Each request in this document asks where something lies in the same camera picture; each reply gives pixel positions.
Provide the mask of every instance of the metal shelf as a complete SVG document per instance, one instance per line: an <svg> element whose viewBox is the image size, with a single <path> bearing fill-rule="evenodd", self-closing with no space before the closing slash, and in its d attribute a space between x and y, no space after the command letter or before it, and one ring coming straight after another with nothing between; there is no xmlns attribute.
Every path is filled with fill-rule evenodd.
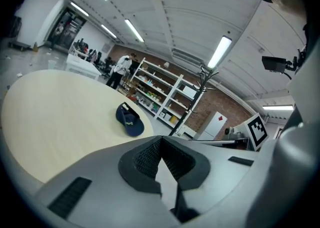
<svg viewBox="0 0 320 228"><path fill-rule="evenodd" d="M176 101L175 99L170 98L170 100L173 101L174 103L178 104L179 106L183 107L184 109L186 109L186 110L188 109L186 106L184 106L182 103Z"/></svg>
<svg viewBox="0 0 320 228"><path fill-rule="evenodd" d="M143 106L145 109L147 109L149 112L151 112L152 114L156 115L157 113L154 113L147 105L143 104L142 102L139 101L139 104L141 106Z"/></svg>
<svg viewBox="0 0 320 228"><path fill-rule="evenodd" d="M138 89L138 92L140 92L141 94L143 94L144 96L148 97L150 100L152 100L153 102L155 102L156 104L158 104L159 106L162 105L162 103L160 103L158 100L155 100L154 98L152 98L151 96L149 96L148 94L144 93L143 91L141 91L140 89Z"/></svg>
<svg viewBox="0 0 320 228"><path fill-rule="evenodd" d="M176 112L173 111L172 109L169 109L169 108L167 108L166 106L164 107L164 109L165 109L166 111L168 111L169 113L173 114L174 116L176 116L178 119L181 118L181 115L178 114L178 113L176 113Z"/></svg>
<svg viewBox="0 0 320 228"><path fill-rule="evenodd" d="M157 92L161 93L162 95L168 97L168 95L166 95L164 92L158 90L157 88L155 88L154 86L150 85L150 84L147 84L145 81L143 81L142 79L140 79L139 77L137 76L134 76L135 78L137 78L139 81L143 82L144 84L146 84L147 86L151 87L152 89L156 90Z"/></svg>
<svg viewBox="0 0 320 228"><path fill-rule="evenodd" d="M180 89L176 89L177 93L181 94L182 96L186 97L189 100L193 100L194 98L188 94L186 94L184 91L180 90Z"/></svg>
<svg viewBox="0 0 320 228"><path fill-rule="evenodd" d="M155 80L159 81L160 83L163 83L164 85L166 85L166 86L168 86L168 87L170 87L170 88L173 87L173 86L172 86L171 84L169 84L168 82L164 81L163 79L155 76L154 74L151 74L150 72L148 72L148 71L146 71L146 70L144 70L144 69L142 69L142 68L139 68L139 71L142 71L142 72L146 73L148 76L153 77Z"/></svg>
<svg viewBox="0 0 320 228"><path fill-rule="evenodd" d="M165 123L167 123L169 126L171 127L175 127L175 125L173 123L171 123L170 121L166 121L164 118L162 118L161 116L158 117L160 120L163 120Z"/></svg>
<svg viewBox="0 0 320 228"><path fill-rule="evenodd" d="M169 77L171 77L171 78L173 78L173 79L175 79L175 80L177 80L177 79L179 78L178 75L173 74L173 73L169 72L168 70L163 69L163 68L160 67L160 66L157 66L157 65L155 65L155 64L152 64L152 63L149 62L149 61L146 61L146 60L145 60L144 63L150 65L154 70L157 70L157 71L159 71L160 73L163 73L163 74L165 74L165 75L167 75L167 76L169 76Z"/></svg>

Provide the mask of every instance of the brick wall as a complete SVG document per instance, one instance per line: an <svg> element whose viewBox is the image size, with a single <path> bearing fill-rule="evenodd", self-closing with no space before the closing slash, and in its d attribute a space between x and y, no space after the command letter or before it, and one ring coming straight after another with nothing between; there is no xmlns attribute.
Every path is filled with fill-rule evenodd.
<svg viewBox="0 0 320 228"><path fill-rule="evenodd" d="M117 61L120 57L129 55L132 52L137 55L137 60L139 62L142 61L142 59L145 57L147 61L153 64L160 65L161 67L164 66L165 61L160 58L119 45L115 45L113 47L112 51L109 54L109 57L111 57L112 60ZM170 64L168 71L176 75L183 74L185 80L193 84L197 83L197 78L194 75L177 66ZM164 75L161 75L161 77L162 79L171 83L170 79L164 78ZM190 104L189 100L180 96L179 94L177 94L174 98L178 99L179 102L185 104L186 106L188 106L188 103ZM171 108L179 114L183 114L184 112L184 109L174 102L172 102ZM206 92L196 106L195 112L197 112L197 114L191 114L185 122L185 124L194 131L198 131L198 129L202 126L202 124L209 116L210 112L219 112L220 114L223 114L228 118L224 127L220 130L217 137L215 138L217 140L222 138L225 128L239 125L240 123L251 117L249 112L245 110L240 104L238 104L236 101L234 101L232 98L218 89Z"/></svg>

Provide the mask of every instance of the cable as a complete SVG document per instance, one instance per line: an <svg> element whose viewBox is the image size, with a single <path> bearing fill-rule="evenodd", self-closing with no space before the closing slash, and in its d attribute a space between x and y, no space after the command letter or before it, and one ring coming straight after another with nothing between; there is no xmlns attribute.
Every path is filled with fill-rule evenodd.
<svg viewBox="0 0 320 228"><path fill-rule="evenodd" d="M291 76L289 76L286 72L284 72L283 74L285 74L287 77L289 77L290 80L292 80Z"/></svg>

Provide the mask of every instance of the white ceiling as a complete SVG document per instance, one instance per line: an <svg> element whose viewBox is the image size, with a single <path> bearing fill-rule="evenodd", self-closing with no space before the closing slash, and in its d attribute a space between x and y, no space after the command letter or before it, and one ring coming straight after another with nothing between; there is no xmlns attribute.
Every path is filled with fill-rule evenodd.
<svg viewBox="0 0 320 228"><path fill-rule="evenodd" d="M203 60L211 59L221 37L232 39L230 51L219 66L217 82L266 115L262 105L291 104L289 79L264 70L261 56L292 60L305 44L303 23L273 4L260 0L73 0L118 37L118 44L141 50L198 71L172 56L173 50ZM128 18L145 43L125 24ZM269 113L288 118L290 113Z"/></svg>

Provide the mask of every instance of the wooden tabletop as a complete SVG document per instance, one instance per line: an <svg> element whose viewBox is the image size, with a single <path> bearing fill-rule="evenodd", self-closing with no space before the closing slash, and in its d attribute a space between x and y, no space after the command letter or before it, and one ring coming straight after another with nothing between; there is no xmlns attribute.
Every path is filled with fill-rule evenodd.
<svg viewBox="0 0 320 228"><path fill-rule="evenodd" d="M138 137L116 120L126 102L144 123ZM144 112L112 88L71 72L41 70L20 78L3 101L5 141L18 163L45 183L96 150L153 136Z"/></svg>

